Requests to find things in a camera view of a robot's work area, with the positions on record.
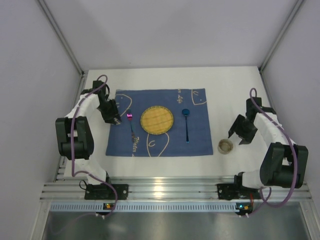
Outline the small beige round cup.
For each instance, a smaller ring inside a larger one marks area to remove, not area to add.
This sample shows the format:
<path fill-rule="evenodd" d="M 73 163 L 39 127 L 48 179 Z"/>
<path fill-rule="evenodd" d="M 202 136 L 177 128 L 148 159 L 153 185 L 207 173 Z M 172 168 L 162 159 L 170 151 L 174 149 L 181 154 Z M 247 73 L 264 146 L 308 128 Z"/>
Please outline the small beige round cup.
<path fill-rule="evenodd" d="M 229 139 L 221 139 L 217 145 L 218 152 L 223 155 L 229 154 L 233 150 L 233 148 L 234 145 Z"/>

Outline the iridescent purple fork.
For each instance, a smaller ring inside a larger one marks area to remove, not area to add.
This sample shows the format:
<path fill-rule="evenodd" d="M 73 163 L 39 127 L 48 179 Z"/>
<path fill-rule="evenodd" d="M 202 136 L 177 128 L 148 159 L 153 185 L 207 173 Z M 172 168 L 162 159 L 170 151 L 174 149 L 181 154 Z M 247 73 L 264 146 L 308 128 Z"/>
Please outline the iridescent purple fork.
<path fill-rule="evenodd" d="M 134 127 L 133 127 L 133 123 L 132 123 L 133 115 L 132 115 L 132 113 L 131 113 L 130 111 L 127 111 L 127 112 L 126 112 L 126 116 L 127 116 L 128 121 L 129 121 L 129 124 L 130 124 L 131 140 L 132 140 L 132 142 L 134 143 L 134 142 L 135 142 L 136 135 L 135 135 Z"/>

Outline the yellow woven round coaster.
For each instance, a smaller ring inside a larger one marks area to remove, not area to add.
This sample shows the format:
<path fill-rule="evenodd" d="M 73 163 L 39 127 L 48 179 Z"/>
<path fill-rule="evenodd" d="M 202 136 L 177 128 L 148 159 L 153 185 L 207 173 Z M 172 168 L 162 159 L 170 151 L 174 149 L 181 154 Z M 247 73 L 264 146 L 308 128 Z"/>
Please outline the yellow woven round coaster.
<path fill-rule="evenodd" d="M 140 125 L 150 135 L 162 135 L 173 126 L 174 116 L 164 106 L 155 105 L 147 108 L 140 117 Z"/>

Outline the blue placemat cloth gold pattern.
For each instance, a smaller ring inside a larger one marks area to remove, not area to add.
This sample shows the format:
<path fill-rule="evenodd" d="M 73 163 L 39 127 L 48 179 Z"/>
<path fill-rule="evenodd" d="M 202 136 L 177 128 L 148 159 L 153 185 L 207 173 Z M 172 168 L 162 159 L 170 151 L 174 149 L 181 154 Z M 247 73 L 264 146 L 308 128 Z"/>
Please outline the blue placemat cloth gold pattern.
<path fill-rule="evenodd" d="M 111 125 L 106 156 L 113 157 L 191 157 L 213 154 L 207 96 L 204 88 L 117 90 L 115 101 L 121 122 Z M 171 129 L 160 135 L 143 130 L 142 113 L 152 106 L 168 108 L 174 117 Z M 183 109 L 189 109 L 187 117 L 189 143 L 186 142 L 186 123 Z M 127 111 L 132 113 L 135 141 L 132 142 Z"/>

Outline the blue handled cutlery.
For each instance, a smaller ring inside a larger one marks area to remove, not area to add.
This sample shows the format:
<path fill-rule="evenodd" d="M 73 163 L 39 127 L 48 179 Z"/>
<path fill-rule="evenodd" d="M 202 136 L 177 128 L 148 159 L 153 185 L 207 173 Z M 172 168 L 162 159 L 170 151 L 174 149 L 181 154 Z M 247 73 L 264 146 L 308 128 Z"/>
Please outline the blue handled cutlery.
<path fill-rule="evenodd" d="M 182 114 L 184 115 L 184 119 L 185 119 L 186 143 L 188 144 L 190 142 L 189 131 L 188 131 L 188 116 L 190 114 L 190 110 L 185 108 L 182 110 Z"/>

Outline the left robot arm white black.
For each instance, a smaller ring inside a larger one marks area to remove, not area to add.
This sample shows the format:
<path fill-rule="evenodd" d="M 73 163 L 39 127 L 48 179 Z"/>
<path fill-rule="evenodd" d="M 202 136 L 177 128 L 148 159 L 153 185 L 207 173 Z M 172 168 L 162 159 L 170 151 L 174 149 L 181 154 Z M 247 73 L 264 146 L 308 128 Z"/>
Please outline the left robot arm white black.
<path fill-rule="evenodd" d="M 115 99 L 110 99 L 110 88 L 107 81 L 97 79 L 92 88 L 84 89 L 78 102 L 65 117 L 57 118 L 55 130 L 59 154 L 71 161 L 71 176 L 85 174 L 91 185 L 110 185 L 110 177 L 93 153 L 95 143 L 89 119 L 95 111 L 99 111 L 106 124 L 120 123 Z"/>

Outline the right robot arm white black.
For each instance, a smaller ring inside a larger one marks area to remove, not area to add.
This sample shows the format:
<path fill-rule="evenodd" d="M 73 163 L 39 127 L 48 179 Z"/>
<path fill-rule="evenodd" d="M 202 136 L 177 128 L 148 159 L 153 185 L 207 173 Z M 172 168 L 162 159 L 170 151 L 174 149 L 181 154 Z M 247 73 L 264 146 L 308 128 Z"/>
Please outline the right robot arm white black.
<path fill-rule="evenodd" d="M 286 137 L 273 108 L 262 106 L 262 99 L 253 97 L 246 100 L 245 116 L 236 117 L 228 137 L 236 134 L 240 145 L 249 145 L 257 133 L 267 146 L 264 159 L 259 169 L 235 175 L 235 186 L 256 190 L 272 186 L 290 189 L 295 180 L 294 187 L 299 189 L 304 182 L 309 151 Z"/>

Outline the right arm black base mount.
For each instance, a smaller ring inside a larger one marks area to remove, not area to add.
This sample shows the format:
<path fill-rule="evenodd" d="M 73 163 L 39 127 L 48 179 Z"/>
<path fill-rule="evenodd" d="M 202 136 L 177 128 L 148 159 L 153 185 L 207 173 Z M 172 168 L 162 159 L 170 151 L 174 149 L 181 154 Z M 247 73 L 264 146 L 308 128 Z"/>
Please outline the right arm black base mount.
<path fill-rule="evenodd" d="M 238 186 L 234 183 L 219 183 L 217 186 L 217 194 L 219 200 L 259 200 L 260 194 L 257 189 Z"/>

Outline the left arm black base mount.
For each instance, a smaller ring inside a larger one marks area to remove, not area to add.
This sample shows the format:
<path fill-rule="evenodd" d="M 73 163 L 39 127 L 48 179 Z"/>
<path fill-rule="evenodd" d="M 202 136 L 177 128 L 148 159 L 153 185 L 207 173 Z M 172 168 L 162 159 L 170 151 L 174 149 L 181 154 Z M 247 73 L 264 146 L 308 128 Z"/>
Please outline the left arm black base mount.
<path fill-rule="evenodd" d="M 118 200 L 126 200 L 129 194 L 128 184 L 112 184 L 111 185 L 117 193 Z M 99 185 L 87 184 L 85 182 L 85 200 L 115 200 L 115 192 L 104 183 Z"/>

